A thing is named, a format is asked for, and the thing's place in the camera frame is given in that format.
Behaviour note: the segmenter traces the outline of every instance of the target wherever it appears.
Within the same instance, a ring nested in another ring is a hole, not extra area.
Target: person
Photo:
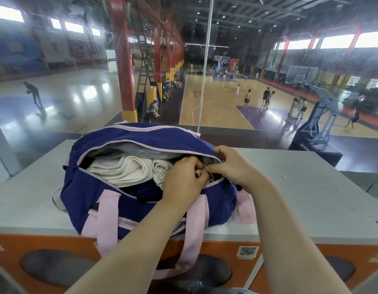
[[[221,174],[251,194],[270,293],[351,294],[271,179],[234,148],[221,145],[213,151],[223,163],[204,166],[195,156],[176,162],[166,173],[162,199],[66,294],[146,294],[172,231],[200,196],[209,173]],[[200,283],[189,286],[189,294],[217,294],[220,290]],[[240,288],[226,290],[229,294],[252,293]]]
[[[294,100],[292,101],[292,104],[291,104],[290,111],[289,111],[285,121],[290,121],[293,114],[298,113],[298,108],[299,108],[298,98],[294,98]]]
[[[265,104],[267,103],[269,95],[270,95],[270,87],[267,87],[263,94],[263,104],[261,105],[261,108],[265,107]]]
[[[36,104],[36,99],[38,99],[38,102],[40,105],[42,105],[41,103],[41,98],[39,96],[39,91],[37,89],[37,87],[35,87],[34,85],[32,84],[29,84],[28,82],[23,82],[23,84],[25,85],[25,87],[27,88],[27,94],[32,94],[32,97],[34,98],[34,103]]]
[[[265,109],[268,109],[270,97],[272,97],[274,94],[275,94],[275,91],[272,91],[272,93],[266,99],[265,106],[264,106]]]
[[[305,112],[306,109],[307,109],[307,106],[306,106],[306,98],[301,97],[301,98],[299,99],[298,105],[299,105],[299,112],[298,112],[298,115],[296,116],[295,119],[298,119],[298,118],[299,118],[299,115],[301,115],[301,119],[303,119],[303,114],[304,114],[304,112]]]
[[[245,96],[245,104],[243,105],[244,108],[247,108],[247,105],[250,102],[250,96],[252,95],[252,90],[248,90],[246,96]]]
[[[157,114],[157,109],[158,109],[158,107],[157,107],[157,101],[154,100],[154,101],[149,105],[149,107],[148,107],[148,112],[149,112],[149,113],[152,113],[153,116],[154,116],[155,118],[157,118],[158,116],[160,116],[159,114]]]
[[[353,129],[353,124],[356,123],[360,118],[360,111],[358,108],[355,107],[353,118],[348,120],[348,123],[344,127],[348,127],[348,125],[351,123],[351,129]]]
[[[238,84],[237,88],[235,89],[235,101],[238,100],[239,88],[241,84]]]

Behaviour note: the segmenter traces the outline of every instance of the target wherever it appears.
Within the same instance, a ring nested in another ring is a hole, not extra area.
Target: wooden floor
[[[198,125],[202,76],[194,74],[196,73],[188,72],[186,76],[180,125]],[[240,84],[240,92],[236,97],[235,89],[238,84]],[[253,79],[248,79],[247,82],[244,79],[231,82],[229,79],[221,81],[220,78],[219,80],[216,77],[211,79],[207,76],[201,112],[201,126],[288,132],[307,120],[313,109],[313,104],[309,102],[303,120],[297,121],[296,124],[286,123],[284,119],[287,117],[294,96],[272,87],[270,90],[274,90],[275,95],[270,99],[269,109],[262,110],[262,95],[266,88],[266,84]],[[249,89],[252,90],[251,101],[248,108],[244,109],[242,105]],[[343,109],[342,103],[340,103],[339,109]],[[328,116],[329,113],[325,113],[320,119],[320,127],[325,123]],[[331,135],[378,138],[378,131],[359,123],[354,125],[354,129],[345,128],[347,122],[348,118],[339,116],[331,129]]]

